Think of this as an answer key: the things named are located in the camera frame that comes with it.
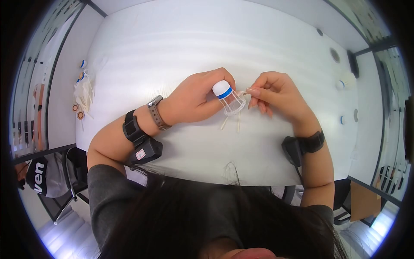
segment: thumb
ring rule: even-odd
[[[246,88],[246,92],[253,97],[256,97],[275,106],[280,99],[280,94],[261,87]]]

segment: gray watch strap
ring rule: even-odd
[[[158,129],[160,129],[161,131],[164,131],[164,130],[171,128],[170,125],[165,124],[165,122],[161,119],[161,116],[158,113],[158,109],[156,108],[156,105],[148,107],[148,109]]]

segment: blue band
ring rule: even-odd
[[[231,94],[231,91],[233,91],[233,89],[231,87],[229,87],[227,89],[227,91],[225,91],[223,94],[217,95],[217,98],[219,98],[219,99],[226,98],[227,96],[229,96]]]

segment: cardboard box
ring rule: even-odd
[[[351,221],[361,220],[381,212],[381,196],[351,181]]]

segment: left hand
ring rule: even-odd
[[[159,103],[161,118],[172,126],[181,122],[203,121],[213,116],[223,105],[218,98],[207,102],[206,96],[222,80],[236,90],[234,78],[225,68],[190,75]]]

